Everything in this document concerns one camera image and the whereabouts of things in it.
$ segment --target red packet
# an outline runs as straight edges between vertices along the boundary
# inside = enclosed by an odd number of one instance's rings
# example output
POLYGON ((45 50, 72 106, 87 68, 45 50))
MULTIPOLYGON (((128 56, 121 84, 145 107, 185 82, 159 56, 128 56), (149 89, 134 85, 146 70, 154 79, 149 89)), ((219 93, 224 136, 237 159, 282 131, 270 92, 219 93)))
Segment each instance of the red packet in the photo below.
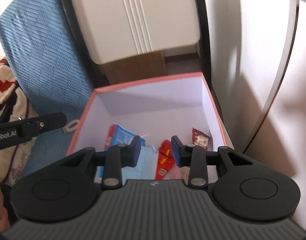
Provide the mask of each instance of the red packet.
POLYGON ((208 147, 208 141, 210 140, 210 137, 207 136, 205 133, 193 128, 192 130, 192 141, 195 145, 202 146, 205 151, 208 147))
POLYGON ((174 166, 175 160, 171 151, 171 142, 165 140, 158 149, 158 160, 156 169, 156 179, 163 179, 166 173, 174 166))
POLYGON ((112 139, 113 139, 115 130, 116 130, 116 124, 111 125, 108 131, 108 135, 106 136, 104 149, 108 149, 109 147, 112 146, 112 139))

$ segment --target blue quilted fabric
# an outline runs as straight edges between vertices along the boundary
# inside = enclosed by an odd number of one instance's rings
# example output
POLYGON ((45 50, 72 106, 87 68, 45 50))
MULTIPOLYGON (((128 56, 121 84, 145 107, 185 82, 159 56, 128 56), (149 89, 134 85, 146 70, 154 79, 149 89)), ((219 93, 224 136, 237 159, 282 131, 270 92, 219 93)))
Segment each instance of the blue quilted fabric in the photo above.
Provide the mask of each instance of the blue quilted fabric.
MULTIPOLYGON (((39 115, 79 119, 92 92, 60 0, 14 0, 0 17, 10 67, 39 115)), ((72 134, 38 136, 23 175, 65 157, 72 134)))

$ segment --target pink box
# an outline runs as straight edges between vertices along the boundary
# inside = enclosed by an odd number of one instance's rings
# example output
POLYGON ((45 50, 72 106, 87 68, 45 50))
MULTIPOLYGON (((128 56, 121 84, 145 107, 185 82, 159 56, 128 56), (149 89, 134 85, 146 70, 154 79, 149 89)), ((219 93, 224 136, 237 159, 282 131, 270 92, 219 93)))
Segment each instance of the pink box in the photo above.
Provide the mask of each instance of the pink box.
POLYGON ((192 127, 211 137, 208 150, 226 145, 220 117, 201 72, 163 76, 95 89, 67 155, 85 147, 103 151, 110 125, 146 135, 158 148, 177 135, 192 143, 192 127))

